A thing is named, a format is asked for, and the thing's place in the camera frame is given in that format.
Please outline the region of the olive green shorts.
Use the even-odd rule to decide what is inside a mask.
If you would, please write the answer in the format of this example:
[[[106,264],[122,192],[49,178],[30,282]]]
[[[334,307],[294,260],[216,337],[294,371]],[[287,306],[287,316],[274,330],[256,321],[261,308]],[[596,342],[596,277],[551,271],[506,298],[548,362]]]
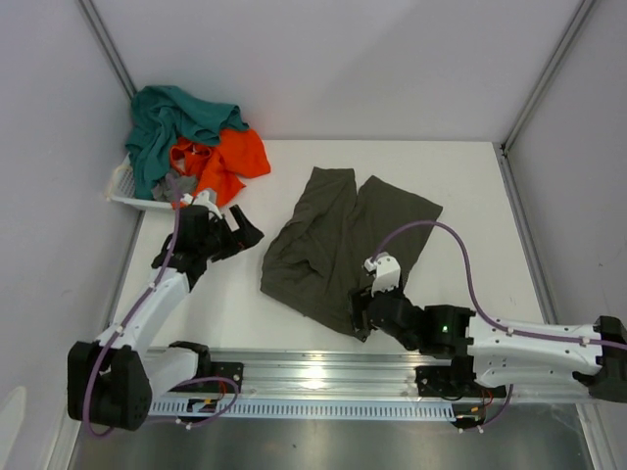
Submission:
[[[376,176],[357,185],[350,168],[316,167],[264,255],[261,290],[351,336],[350,295],[368,283],[364,261],[401,226],[436,220],[442,212],[440,205]]]

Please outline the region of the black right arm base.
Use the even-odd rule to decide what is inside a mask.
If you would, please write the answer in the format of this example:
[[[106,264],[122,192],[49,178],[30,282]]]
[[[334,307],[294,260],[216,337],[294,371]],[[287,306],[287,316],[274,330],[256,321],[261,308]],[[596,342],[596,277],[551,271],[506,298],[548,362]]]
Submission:
[[[439,398],[457,401],[506,397],[506,387],[482,386],[471,369],[451,365],[421,365],[414,369],[418,394],[422,398]]]

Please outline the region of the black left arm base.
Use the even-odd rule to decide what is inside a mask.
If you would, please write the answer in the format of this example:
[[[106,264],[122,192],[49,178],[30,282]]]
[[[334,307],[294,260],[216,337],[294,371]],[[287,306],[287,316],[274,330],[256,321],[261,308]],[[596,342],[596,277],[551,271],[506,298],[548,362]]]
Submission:
[[[242,362],[213,362],[209,372],[199,373],[197,378],[214,377],[212,381],[178,385],[171,389],[176,393],[229,394],[240,391],[244,379],[245,366]]]

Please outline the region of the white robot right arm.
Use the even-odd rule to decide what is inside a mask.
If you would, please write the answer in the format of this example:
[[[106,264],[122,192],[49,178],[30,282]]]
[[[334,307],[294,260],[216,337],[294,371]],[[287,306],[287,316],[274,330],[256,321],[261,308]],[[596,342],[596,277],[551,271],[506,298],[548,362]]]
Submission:
[[[402,289],[350,295],[355,333],[379,330],[406,350],[437,359],[415,369],[424,398],[503,398],[512,385],[584,388],[590,397],[626,401],[626,329],[600,317],[592,325],[488,323],[470,308],[413,305]]]

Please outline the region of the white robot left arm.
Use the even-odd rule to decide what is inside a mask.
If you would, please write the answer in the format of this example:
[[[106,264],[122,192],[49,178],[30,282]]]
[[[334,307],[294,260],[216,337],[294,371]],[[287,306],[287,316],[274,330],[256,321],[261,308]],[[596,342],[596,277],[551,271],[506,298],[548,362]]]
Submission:
[[[67,411],[100,438],[116,429],[138,430],[151,405],[176,389],[205,390],[211,383],[239,397],[241,382],[217,375],[210,349],[178,341],[159,357],[146,353],[156,334],[192,292],[209,264],[258,245],[264,237],[238,206],[231,227],[212,204],[189,205],[174,213],[174,227],[153,259],[143,291],[122,320],[91,342],[76,342],[67,359]]]

